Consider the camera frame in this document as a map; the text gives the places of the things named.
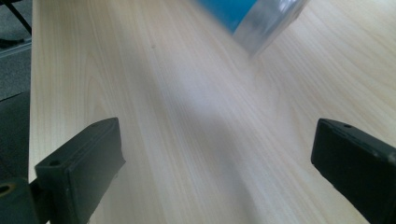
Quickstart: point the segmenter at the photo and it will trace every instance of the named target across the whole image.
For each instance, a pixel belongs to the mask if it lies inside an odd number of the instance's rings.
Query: black metal bracket
[[[370,223],[396,223],[396,148],[349,124],[320,119],[311,161]]]
[[[37,179],[0,182],[2,224],[85,224],[125,163],[118,119],[96,122],[41,161]]]

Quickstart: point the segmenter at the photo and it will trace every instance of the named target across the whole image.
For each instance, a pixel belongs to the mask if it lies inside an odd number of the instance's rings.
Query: wood grain surface
[[[30,178],[118,117],[127,163],[91,223],[366,223],[310,153],[319,118],[396,146],[395,11],[313,0],[248,57],[194,1],[36,0]]]

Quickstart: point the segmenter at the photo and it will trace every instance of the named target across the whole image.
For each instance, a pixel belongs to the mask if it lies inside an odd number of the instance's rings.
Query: black cable
[[[29,34],[32,34],[32,27],[30,27],[29,23],[23,18],[21,13],[14,7],[8,0],[0,0],[6,7],[9,8],[9,10],[17,17],[17,19],[22,23],[24,28],[29,32]]]

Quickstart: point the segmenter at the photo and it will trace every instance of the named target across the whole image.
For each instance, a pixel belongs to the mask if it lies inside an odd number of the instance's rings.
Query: light wood tabletop
[[[253,58],[193,0],[36,0],[30,178],[120,119],[91,223],[366,223],[310,162],[319,118],[396,146],[396,1],[313,0]]]

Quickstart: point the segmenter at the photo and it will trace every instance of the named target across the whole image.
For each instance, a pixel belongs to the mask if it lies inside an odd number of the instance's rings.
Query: blue object
[[[257,0],[198,0],[232,33]]]

